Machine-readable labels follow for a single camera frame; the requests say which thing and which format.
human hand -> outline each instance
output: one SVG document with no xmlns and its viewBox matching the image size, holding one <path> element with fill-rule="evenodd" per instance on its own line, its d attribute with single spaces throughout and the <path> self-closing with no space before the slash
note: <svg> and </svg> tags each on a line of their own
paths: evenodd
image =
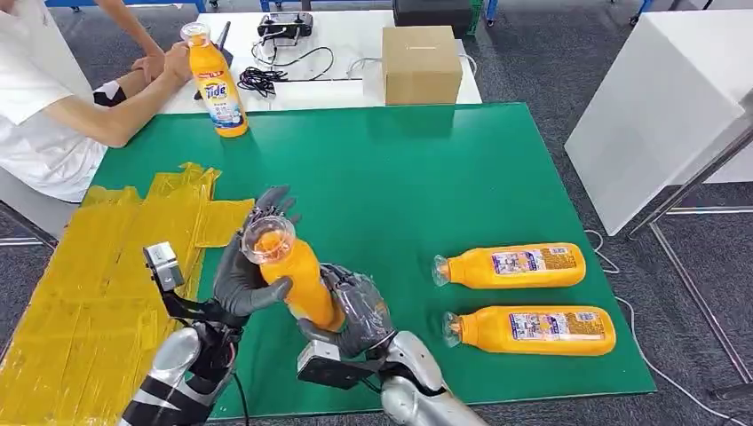
<svg viewBox="0 0 753 426">
<path fill-rule="evenodd" d="M 321 280 L 345 314 L 345 329 L 333 333 L 299 319 L 298 327 L 309 340 L 332 343 L 346 358 L 353 358 L 394 334 L 390 311 L 374 282 L 361 273 L 336 264 L 321 264 Z"/>
<path fill-rule="evenodd" d="M 175 75 L 182 83 L 191 78 L 191 67 L 188 63 L 188 43 L 175 43 L 165 53 L 164 71 Z"/>
<path fill-rule="evenodd" d="M 282 277 L 268 284 L 262 277 L 257 264 L 252 263 L 241 252 L 243 231 L 262 217 L 284 216 L 295 204 L 294 198 L 283 200 L 289 187 L 273 186 L 258 198 L 253 209 L 243 223 L 242 228 L 234 233 L 230 243 L 225 247 L 213 283 L 214 298 L 228 312 L 245 317 L 256 310 L 281 301 L 290 291 L 293 282 Z M 290 219 L 296 223 L 300 217 Z"/>
<path fill-rule="evenodd" d="M 131 71 L 136 71 L 137 69 L 142 70 L 144 72 L 144 80 L 149 84 L 162 74 L 162 71 L 164 70 L 164 59 L 165 55 L 163 51 L 146 55 L 144 58 L 136 59 L 136 61 L 133 62 L 133 65 L 131 65 Z"/>
</svg>

silver robotic forearm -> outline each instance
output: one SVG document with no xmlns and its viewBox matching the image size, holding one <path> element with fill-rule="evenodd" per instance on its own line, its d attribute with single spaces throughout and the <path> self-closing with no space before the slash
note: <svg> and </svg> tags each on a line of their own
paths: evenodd
<svg viewBox="0 0 753 426">
<path fill-rule="evenodd" d="M 173 332 L 157 351 L 119 426 L 204 423 L 230 380 L 232 365 L 210 379 L 198 375 L 186 379 L 201 353 L 202 342 L 194 327 Z"/>
<path fill-rule="evenodd" d="M 386 362 L 392 367 L 383 373 L 382 408 L 397 424 L 487 425 L 449 391 L 437 361 L 413 333 L 395 335 L 387 346 Z"/>
</svg>

white table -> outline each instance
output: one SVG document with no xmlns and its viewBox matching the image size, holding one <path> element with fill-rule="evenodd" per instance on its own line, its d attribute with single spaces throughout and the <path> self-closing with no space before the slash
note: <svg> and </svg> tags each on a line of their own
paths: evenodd
<svg viewBox="0 0 753 426">
<path fill-rule="evenodd" d="M 565 144 L 609 235 L 750 125 L 753 11 L 651 12 Z M 753 181 L 753 147 L 707 182 Z"/>
<path fill-rule="evenodd" d="M 384 105 L 381 91 L 381 71 L 377 63 L 366 65 L 346 80 L 348 67 L 363 57 L 381 58 L 382 28 L 394 27 L 392 11 L 311 12 L 313 33 L 301 37 L 296 47 L 281 47 L 277 63 L 291 61 L 318 46 L 327 46 L 335 53 L 332 68 L 318 81 L 276 83 L 277 95 L 264 99 L 254 91 L 240 91 L 246 111 L 281 111 L 291 109 L 379 107 Z M 226 22 L 230 21 L 225 48 L 234 55 L 230 73 L 238 76 L 246 67 L 268 69 L 251 55 L 251 47 L 259 40 L 257 26 L 265 13 L 203 13 L 199 22 L 210 26 L 216 39 Z M 465 53 L 463 43 L 457 41 L 458 53 Z M 275 69 L 288 72 L 291 80 L 306 80 L 319 74 L 329 64 L 329 54 L 318 51 L 290 67 Z M 463 80 L 457 96 L 458 104 L 479 104 L 481 96 L 473 79 L 468 59 L 461 58 Z M 189 83 L 162 110 L 163 114 L 187 114 L 206 111 L 203 103 L 194 100 L 195 85 Z"/>
</svg>

tide bottle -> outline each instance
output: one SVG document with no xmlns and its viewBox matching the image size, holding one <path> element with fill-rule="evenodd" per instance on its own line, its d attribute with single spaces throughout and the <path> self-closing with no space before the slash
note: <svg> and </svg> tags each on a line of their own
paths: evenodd
<svg viewBox="0 0 753 426">
<path fill-rule="evenodd" d="M 450 346 L 487 352 L 598 356 L 616 343 L 614 325 L 592 306 L 489 306 L 469 315 L 446 312 L 442 332 Z"/>
<path fill-rule="evenodd" d="M 196 87 L 202 94 L 214 128 L 223 138 L 241 136 L 249 129 L 246 112 L 222 53 L 201 22 L 185 24 L 180 36 L 188 42 L 188 59 Z"/>
<path fill-rule="evenodd" d="M 269 216 L 253 222 L 243 232 L 241 250 L 259 265 L 266 282 L 290 277 L 293 286 L 285 303 L 296 319 L 306 318 L 329 331 L 340 329 L 345 316 L 321 282 L 316 255 L 305 241 L 296 238 L 289 220 Z"/>
<path fill-rule="evenodd" d="M 568 287 L 586 274 L 583 253 L 566 242 L 473 248 L 460 256 L 434 258 L 434 283 L 469 288 Z"/>
</svg>

gray carpet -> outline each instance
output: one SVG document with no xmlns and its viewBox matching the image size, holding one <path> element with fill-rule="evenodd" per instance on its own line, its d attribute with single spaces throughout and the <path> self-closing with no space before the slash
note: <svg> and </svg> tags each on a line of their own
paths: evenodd
<svg viewBox="0 0 753 426">
<path fill-rule="evenodd" d="M 220 12 L 253 12 L 253 0 L 219 0 Z M 389 3 L 315 3 L 315 10 L 388 8 Z M 285 4 L 295 9 L 297 4 Z M 598 217 L 563 145 L 630 33 L 634 0 L 502 0 L 492 28 L 480 26 L 466 49 L 479 63 L 477 82 L 485 101 L 526 101 L 585 228 L 600 230 Z M 163 47 L 178 39 L 180 26 L 195 18 L 193 6 L 138 8 L 139 18 Z M 53 12 L 63 35 L 93 85 L 123 72 L 138 48 L 96 8 Z M 656 202 L 666 197 L 662 192 Z M 686 205 L 753 204 L 751 184 L 706 185 Z M 686 262 L 743 358 L 753 367 L 749 265 L 749 217 L 668 217 L 661 227 Z M 0 222 L 0 228 L 9 229 Z M 614 292 L 638 311 L 638 337 L 656 366 L 713 408 L 753 411 L 753 398 L 709 401 L 706 390 L 739 382 L 701 314 L 682 287 L 653 236 L 627 242 L 615 237 L 604 248 L 622 273 L 609 276 Z M 50 253 L 41 248 L 0 250 L 0 343 L 26 305 Z M 656 378 L 658 393 L 480 406 L 490 424 L 525 425 L 714 425 L 722 424 Z M 515 383 L 499 383 L 515 386 Z M 753 425 L 753 416 L 741 420 Z M 253 421 L 255 425 L 387 425 L 382 414 Z"/>
</svg>

